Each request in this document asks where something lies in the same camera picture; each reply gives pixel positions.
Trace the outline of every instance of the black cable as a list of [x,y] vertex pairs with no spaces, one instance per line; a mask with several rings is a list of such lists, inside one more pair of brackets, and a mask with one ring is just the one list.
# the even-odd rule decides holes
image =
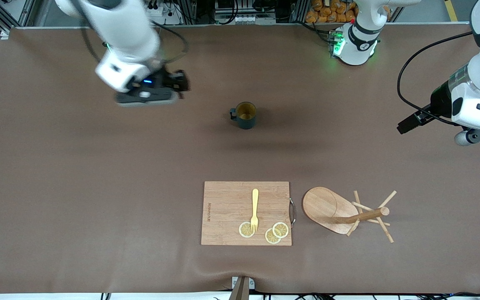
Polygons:
[[90,40],[88,39],[88,33],[86,32],[86,23],[84,22],[84,20],[82,20],[80,22],[80,34],[82,35],[82,40],[84,40],[84,44],[86,45],[86,49],[88,49],[88,52],[90,52],[90,55],[92,55],[92,57],[94,57],[95,61],[97,61],[98,63],[101,61],[101,59],[99,59],[99,56],[97,55],[97,53],[95,53],[94,49],[92,48],[92,44],[90,44]]
[[[315,29],[315,28],[313,28],[313,27],[310,27],[309,25],[307,25],[307,24],[306,24],[306,23],[304,23],[304,22],[301,22],[301,21],[295,21],[294,23],[301,24],[301,25],[305,26],[305,28],[307,28],[307,29],[309,29],[309,30],[312,30],[313,32],[315,32],[315,31],[316,31],[316,29]],[[324,33],[324,34],[328,34],[328,33],[329,33],[329,32],[328,32],[328,31],[326,31],[326,30],[318,30],[318,32],[320,32],[320,33]]]
[[432,44],[429,44],[421,49],[419,49],[416,53],[414,53],[406,62],[405,64],[403,65],[403,67],[401,68],[401,71],[400,71],[400,74],[398,75],[398,78],[397,78],[397,95],[401,98],[401,100],[403,102],[405,102],[406,104],[410,105],[411,107],[415,108],[416,110],[419,110],[420,112],[424,113],[424,114],[427,114],[428,116],[432,117],[432,118],[435,118],[437,119],[438,121],[441,121],[442,123],[445,123],[447,125],[453,125],[453,126],[459,126],[459,124],[457,123],[453,123],[451,121],[448,121],[448,120],[445,120],[444,118],[441,118],[441,117],[438,117],[438,116],[435,116],[433,115],[432,113],[430,112],[427,112],[426,110],[423,110],[421,107],[411,103],[410,101],[408,101],[407,99],[405,99],[405,97],[401,94],[401,76],[403,75],[403,72],[404,70],[406,69],[406,67],[408,66],[408,64],[415,58],[417,57],[420,53],[422,53],[423,51],[433,47],[433,46],[436,46],[438,44],[442,44],[444,42],[448,42],[450,40],[455,40],[456,38],[462,38],[464,36],[469,36],[471,35],[472,32],[465,32],[463,34],[457,34],[457,35],[454,35],[452,37],[448,37],[448,38],[444,38],[443,40],[439,40],[437,42],[433,42]]
[[186,40],[185,37],[181,36],[181,34],[179,34],[179,33],[175,32],[175,31],[169,29],[168,27],[166,27],[166,26],[164,26],[164,25],[161,25],[161,24],[159,24],[159,23],[156,23],[155,21],[152,21],[152,23],[155,24],[156,26],[158,26],[158,27],[166,30],[167,32],[170,32],[170,33],[172,33],[172,34],[175,34],[178,38],[181,39],[181,41],[183,42],[183,45],[184,45],[184,47],[183,47],[183,49],[182,49],[182,51],[181,51],[180,54],[178,54],[177,56],[172,57],[172,58],[170,58],[170,59],[166,59],[166,60],[164,61],[164,63],[172,63],[172,62],[174,62],[174,61],[176,61],[176,60],[181,59],[183,56],[186,55],[186,53],[188,53],[188,50],[190,49],[190,45],[188,44],[188,40]]
[[236,17],[238,16],[238,0],[235,0],[235,4],[232,6],[232,9],[231,9],[231,17],[227,20],[227,22],[220,23],[220,22],[216,21],[216,19],[214,19],[214,17],[212,17],[211,14],[212,14],[212,9],[210,9],[210,12],[207,10],[208,19],[209,19],[209,21],[212,21],[214,24],[227,25],[227,24],[233,22],[236,19]]
[[183,17],[187,18],[190,20],[190,23],[193,25],[194,24],[194,21],[198,21],[197,19],[193,19],[192,17],[189,17],[188,15],[185,15],[185,13],[183,13],[183,11],[181,11],[181,9],[179,8],[179,6],[175,6],[175,9],[177,9],[178,12],[181,13],[181,15],[183,15]]
[[316,32],[316,34],[318,34],[318,38],[320,38],[321,40],[323,40],[324,42],[328,42],[329,44],[332,44],[332,42],[326,38],[324,38],[321,34],[320,34],[320,31],[318,31],[318,29],[316,29],[316,25],[314,25],[314,23],[312,23],[312,27],[314,27],[314,31]]
[[105,300],[110,300],[110,296],[112,296],[111,292],[103,292],[101,293],[101,300],[103,300],[103,296],[105,296]]
[[255,0],[253,1],[252,8],[258,12],[268,12],[270,10],[274,10],[275,7],[277,7],[277,3],[264,6],[264,2],[269,1],[269,2],[275,2],[274,0]]

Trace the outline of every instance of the wooden cutting board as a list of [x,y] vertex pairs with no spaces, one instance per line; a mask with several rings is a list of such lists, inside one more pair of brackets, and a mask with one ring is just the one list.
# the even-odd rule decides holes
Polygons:
[[[249,238],[238,228],[249,222],[253,213],[251,193],[259,190],[257,217],[259,228]],[[288,182],[205,182],[203,196],[202,245],[271,245],[265,232],[277,222],[284,222],[288,236],[275,246],[292,245],[290,226],[290,186]]]

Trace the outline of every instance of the dark green mug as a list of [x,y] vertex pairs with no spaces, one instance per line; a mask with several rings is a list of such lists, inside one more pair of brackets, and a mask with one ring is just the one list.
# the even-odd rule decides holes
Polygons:
[[229,110],[231,120],[238,124],[242,129],[251,129],[255,126],[257,118],[257,108],[251,102],[242,102]]

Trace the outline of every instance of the yellow fork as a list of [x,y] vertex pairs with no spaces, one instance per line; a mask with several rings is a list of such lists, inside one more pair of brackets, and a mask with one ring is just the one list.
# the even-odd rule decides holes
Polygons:
[[251,231],[257,232],[259,227],[259,218],[257,218],[257,205],[259,205],[259,190],[253,189],[253,216],[251,217]]

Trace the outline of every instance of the wooden peg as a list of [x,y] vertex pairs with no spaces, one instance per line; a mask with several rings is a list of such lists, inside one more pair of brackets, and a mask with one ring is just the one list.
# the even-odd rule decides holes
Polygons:
[[356,206],[356,207],[363,208],[364,210],[367,210],[367,211],[373,211],[373,209],[371,209],[371,208],[369,208],[369,207],[367,207],[367,206],[364,206],[364,205],[362,205],[362,204],[360,204],[360,203],[356,203],[356,202],[353,202],[353,203],[352,203],[352,202],[351,202],[351,204],[354,205],[354,206]]
[[388,216],[389,213],[390,213],[390,210],[388,209],[388,207],[381,207],[381,208],[375,209],[374,211],[359,213],[358,215],[355,215],[355,216],[338,218],[337,222],[344,223],[344,224],[351,224],[351,223],[355,223],[357,220],[365,221],[369,219],[375,219],[377,217]]
[[377,217],[377,221],[378,221],[379,224],[381,225],[382,230],[385,232],[386,237],[388,238],[388,240],[390,241],[390,243],[393,243],[393,242],[394,242],[394,239],[392,239],[392,236],[391,236],[390,233],[388,232],[388,229],[386,229],[385,224],[383,223],[383,221],[381,220],[381,218],[380,218],[380,217]]
[[392,192],[392,194],[390,194],[390,195],[388,196],[388,198],[385,199],[385,200],[381,203],[381,205],[379,205],[379,208],[384,207],[384,206],[396,195],[396,193],[397,193],[396,191]]
[[351,227],[351,229],[349,229],[349,232],[347,233],[347,236],[348,236],[348,237],[349,237],[349,235],[351,235],[352,232],[355,231],[355,229],[357,228],[359,222],[360,222],[360,220],[357,219],[357,220],[355,221],[355,223],[353,224],[353,226]]
[[[379,221],[377,221],[377,220],[366,220],[366,221],[368,221],[370,223],[379,224]],[[383,223],[385,224],[385,226],[390,226],[390,223],[387,223],[387,222],[383,222]]]
[[[369,207],[366,207],[366,206],[364,206],[360,203],[353,202],[352,204],[356,207],[364,208],[367,211],[373,211],[373,209],[371,209]],[[379,221],[377,221],[377,220],[366,220],[366,221],[379,224]],[[390,223],[387,223],[387,222],[383,222],[383,223],[385,224],[385,226],[390,226]]]
[[[353,191],[353,194],[355,194],[355,201],[356,203],[360,204],[360,199],[358,199],[358,192],[356,190]],[[362,207],[359,207],[358,208],[358,212],[359,213],[363,213],[364,211],[362,211]]]

